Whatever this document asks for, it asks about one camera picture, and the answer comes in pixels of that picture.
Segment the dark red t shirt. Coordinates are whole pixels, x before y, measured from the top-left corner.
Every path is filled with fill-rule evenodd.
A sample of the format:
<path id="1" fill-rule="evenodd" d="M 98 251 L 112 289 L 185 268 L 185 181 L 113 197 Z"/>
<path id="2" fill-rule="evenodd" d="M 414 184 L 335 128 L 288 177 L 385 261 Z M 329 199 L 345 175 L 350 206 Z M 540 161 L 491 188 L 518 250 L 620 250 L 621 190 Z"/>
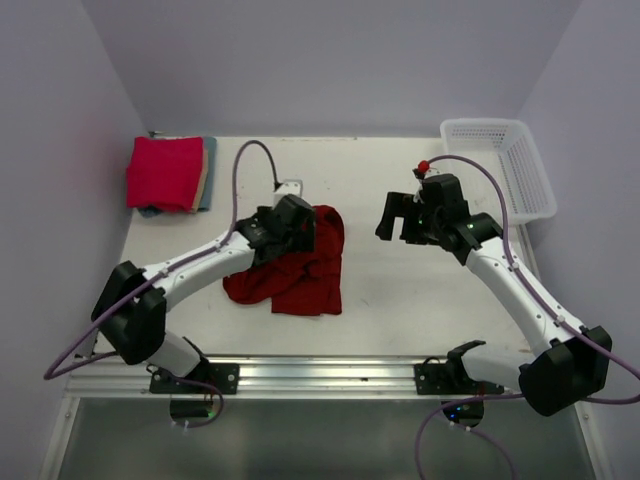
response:
<path id="1" fill-rule="evenodd" d="M 343 219 L 327 205 L 317 205 L 315 213 L 315 250 L 287 254 L 224 278 L 223 288 L 231 301 L 254 305 L 270 300 L 272 313 L 292 316 L 342 313 Z"/>

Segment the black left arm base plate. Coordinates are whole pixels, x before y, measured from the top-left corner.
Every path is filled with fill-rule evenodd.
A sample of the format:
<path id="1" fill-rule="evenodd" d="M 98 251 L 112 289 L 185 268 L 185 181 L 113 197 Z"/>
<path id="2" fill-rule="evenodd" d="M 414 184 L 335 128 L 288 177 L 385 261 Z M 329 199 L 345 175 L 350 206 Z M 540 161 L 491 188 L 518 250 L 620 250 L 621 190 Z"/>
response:
<path id="1" fill-rule="evenodd" d="M 152 394 L 196 395 L 211 393 L 209 385 L 223 395 L 237 393 L 240 366 L 237 363 L 201 362 L 185 378 L 174 378 L 168 371 L 158 368 L 151 376 Z"/>

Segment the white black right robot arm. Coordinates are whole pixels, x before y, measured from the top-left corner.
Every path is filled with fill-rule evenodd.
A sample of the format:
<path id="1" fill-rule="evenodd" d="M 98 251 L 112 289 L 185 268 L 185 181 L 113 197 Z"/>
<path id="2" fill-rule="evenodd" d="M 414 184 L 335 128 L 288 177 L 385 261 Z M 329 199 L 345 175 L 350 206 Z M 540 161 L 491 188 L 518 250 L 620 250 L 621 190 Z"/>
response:
<path id="1" fill-rule="evenodd" d="M 562 307 L 516 257 L 507 255 L 503 230 L 486 212 L 473 214 L 452 174 L 425 177 L 417 193 L 390 192 L 375 234 L 410 245 L 433 245 L 454 255 L 494 294 L 524 335 L 530 351 L 508 354 L 484 340 L 447 353 L 443 363 L 414 367 L 420 394 L 521 392 L 539 414 L 551 416 L 600 391 L 612 349 L 601 327 L 587 328 Z"/>

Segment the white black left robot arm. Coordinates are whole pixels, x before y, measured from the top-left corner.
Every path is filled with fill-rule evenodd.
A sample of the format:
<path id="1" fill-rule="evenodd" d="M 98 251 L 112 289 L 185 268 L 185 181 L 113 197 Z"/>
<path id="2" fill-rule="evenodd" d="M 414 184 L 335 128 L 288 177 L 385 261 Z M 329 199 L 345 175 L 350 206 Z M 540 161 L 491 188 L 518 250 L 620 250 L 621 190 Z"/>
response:
<path id="1" fill-rule="evenodd" d="M 287 194 L 234 220 L 218 238 L 164 262 L 117 265 L 97 301 L 92 322 L 128 365 L 156 368 L 178 392 L 215 393 L 215 368 L 195 344 L 166 328 L 167 314 L 203 288 L 236 273 L 315 247 L 315 210 Z"/>

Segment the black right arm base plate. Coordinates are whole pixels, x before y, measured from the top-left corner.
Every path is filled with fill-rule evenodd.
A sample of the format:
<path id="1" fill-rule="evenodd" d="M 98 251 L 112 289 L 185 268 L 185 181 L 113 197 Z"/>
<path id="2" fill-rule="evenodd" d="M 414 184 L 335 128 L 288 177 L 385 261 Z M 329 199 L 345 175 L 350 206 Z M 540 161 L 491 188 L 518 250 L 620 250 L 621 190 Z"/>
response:
<path id="1" fill-rule="evenodd" d="M 491 382 L 456 377 L 446 363 L 421 362 L 413 365 L 415 390 L 421 396 L 480 396 L 503 394 L 505 388 Z"/>

